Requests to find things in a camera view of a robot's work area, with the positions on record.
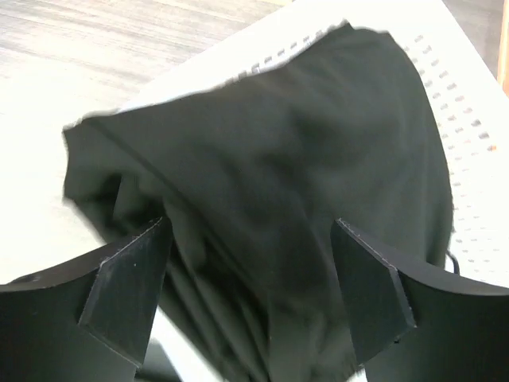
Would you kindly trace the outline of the black trousers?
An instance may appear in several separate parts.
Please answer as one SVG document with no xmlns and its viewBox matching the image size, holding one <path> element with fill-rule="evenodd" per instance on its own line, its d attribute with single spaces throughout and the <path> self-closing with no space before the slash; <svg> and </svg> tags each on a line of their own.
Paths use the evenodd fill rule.
<svg viewBox="0 0 509 382">
<path fill-rule="evenodd" d="M 330 233 L 342 219 L 442 267 L 449 169 L 417 69 L 349 24 L 286 64 L 64 131 L 64 196 L 106 241 L 159 216 L 169 318 L 230 381 L 346 381 Z"/>
</svg>

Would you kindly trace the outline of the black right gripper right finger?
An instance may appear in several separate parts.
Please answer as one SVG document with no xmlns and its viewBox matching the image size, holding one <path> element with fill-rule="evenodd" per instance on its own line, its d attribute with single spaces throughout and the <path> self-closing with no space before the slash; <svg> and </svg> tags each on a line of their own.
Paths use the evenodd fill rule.
<svg viewBox="0 0 509 382">
<path fill-rule="evenodd" d="M 342 220 L 331 241 L 367 380 L 507 381 L 507 288 L 404 255 Z"/>
</svg>

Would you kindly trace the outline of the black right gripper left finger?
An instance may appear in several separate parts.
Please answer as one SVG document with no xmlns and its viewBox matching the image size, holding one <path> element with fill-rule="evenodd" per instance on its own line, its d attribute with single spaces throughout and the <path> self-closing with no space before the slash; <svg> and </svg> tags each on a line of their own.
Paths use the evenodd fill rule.
<svg viewBox="0 0 509 382">
<path fill-rule="evenodd" d="M 1 288 L 1 378 L 132 381 L 142 366 L 172 236 L 139 233 Z"/>
</svg>

